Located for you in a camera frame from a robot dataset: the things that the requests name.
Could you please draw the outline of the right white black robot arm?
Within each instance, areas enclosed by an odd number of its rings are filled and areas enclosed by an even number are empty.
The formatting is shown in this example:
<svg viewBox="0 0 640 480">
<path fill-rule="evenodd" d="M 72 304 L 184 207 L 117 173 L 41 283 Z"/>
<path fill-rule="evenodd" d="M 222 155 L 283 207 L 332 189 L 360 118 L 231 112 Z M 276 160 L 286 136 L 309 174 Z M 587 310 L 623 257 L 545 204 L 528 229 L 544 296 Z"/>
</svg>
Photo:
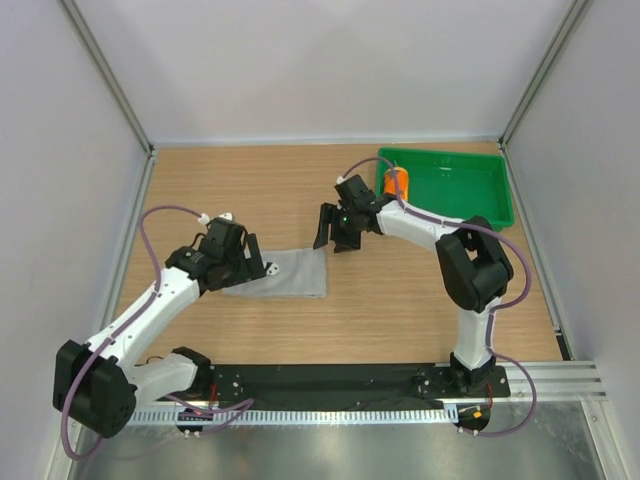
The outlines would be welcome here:
<svg viewBox="0 0 640 480">
<path fill-rule="evenodd" d="M 444 287 L 458 307 L 457 340 L 450 354 L 450 382 L 461 395 L 485 388 L 496 364 L 487 346 L 491 309 L 500 305 L 513 267 L 486 219 L 443 217 L 390 193 L 376 194 L 360 175 L 337 180 L 335 204 L 320 207 L 315 249 L 332 242 L 336 253 L 361 248 L 373 232 L 411 242 L 437 256 Z"/>
</svg>

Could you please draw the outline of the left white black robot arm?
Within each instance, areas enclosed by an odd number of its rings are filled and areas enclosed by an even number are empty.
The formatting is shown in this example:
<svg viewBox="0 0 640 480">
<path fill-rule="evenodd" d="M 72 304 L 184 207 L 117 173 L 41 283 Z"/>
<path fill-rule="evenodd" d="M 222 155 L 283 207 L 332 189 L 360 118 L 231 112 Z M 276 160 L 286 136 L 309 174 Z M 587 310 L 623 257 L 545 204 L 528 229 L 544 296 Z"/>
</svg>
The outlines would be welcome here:
<svg viewBox="0 0 640 480">
<path fill-rule="evenodd" d="M 214 380 L 203 354 L 177 347 L 159 361 L 136 362 L 205 293 L 263 279 L 268 268 L 256 234 L 225 216 L 210 220 L 191 244 L 171 253 L 150 287 L 116 320 L 86 342 L 69 340 L 58 350 L 54 408 L 111 438 L 138 406 L 170 394 L 204 398 Z"/>
</svg>

